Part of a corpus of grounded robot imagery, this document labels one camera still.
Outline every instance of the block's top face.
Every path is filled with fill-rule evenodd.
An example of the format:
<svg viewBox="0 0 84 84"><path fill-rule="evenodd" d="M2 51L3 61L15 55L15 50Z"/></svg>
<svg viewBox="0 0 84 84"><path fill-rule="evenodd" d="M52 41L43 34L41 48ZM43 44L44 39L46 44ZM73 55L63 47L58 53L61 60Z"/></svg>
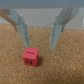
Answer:
<svg viewBox="0 0 84 84"><path fill-rule="evenodd" d="M36 59L39 50L35 48L26 48L23 58Z"/></svg>

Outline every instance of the brown carpet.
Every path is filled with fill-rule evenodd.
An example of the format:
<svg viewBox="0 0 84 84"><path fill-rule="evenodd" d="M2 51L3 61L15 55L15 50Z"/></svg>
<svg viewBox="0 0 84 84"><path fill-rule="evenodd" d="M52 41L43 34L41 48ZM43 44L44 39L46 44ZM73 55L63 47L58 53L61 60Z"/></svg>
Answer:
<svg viewBox="0 0 84 84"><path fill-rule="evenodd" d="M84 84L84 31L64 30L50 50L51 29L28 29L30 47L39 49L37 67L24 65L20 35L0 24L0 84Z"/></svg>

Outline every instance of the red cube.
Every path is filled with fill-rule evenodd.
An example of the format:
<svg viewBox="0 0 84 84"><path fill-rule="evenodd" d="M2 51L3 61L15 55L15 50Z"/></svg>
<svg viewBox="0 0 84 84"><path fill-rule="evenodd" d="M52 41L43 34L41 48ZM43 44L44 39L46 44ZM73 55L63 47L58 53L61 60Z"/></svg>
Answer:
<svg viewBox="0 0 84 84"><path fill-rule="evenodd" d="M26 48L23 60L25 65L37 66L39 60L39 50L35 48Z"/></svg>

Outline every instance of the brown surface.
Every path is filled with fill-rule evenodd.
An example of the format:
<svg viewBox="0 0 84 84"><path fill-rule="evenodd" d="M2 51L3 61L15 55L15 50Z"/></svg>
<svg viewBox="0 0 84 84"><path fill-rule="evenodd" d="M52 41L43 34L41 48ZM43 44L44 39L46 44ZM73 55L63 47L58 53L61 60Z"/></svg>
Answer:
<svg viewBox="0 0 84 84"><path fill-rule="evenodd" d="M29 27L31 48L39 49L37 67L25 66L26 49L11 25L0 25L0 84L84 84L84 31L64 30L50 50L48 28Z"/></svg>

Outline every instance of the cork surface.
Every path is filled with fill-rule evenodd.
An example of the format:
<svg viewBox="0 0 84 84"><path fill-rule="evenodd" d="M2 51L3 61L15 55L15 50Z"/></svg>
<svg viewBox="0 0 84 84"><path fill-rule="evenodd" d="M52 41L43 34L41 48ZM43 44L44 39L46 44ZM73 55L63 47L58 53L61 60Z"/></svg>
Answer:
<svg viewBox="0 0 84 84"><path fill-rule="evenodd" d="M51 29L28 30L30 47L39 49L37 67L24 65L20 35L0 24L0 84L84 84L84 31L64 30L50 50Z"/></svg>

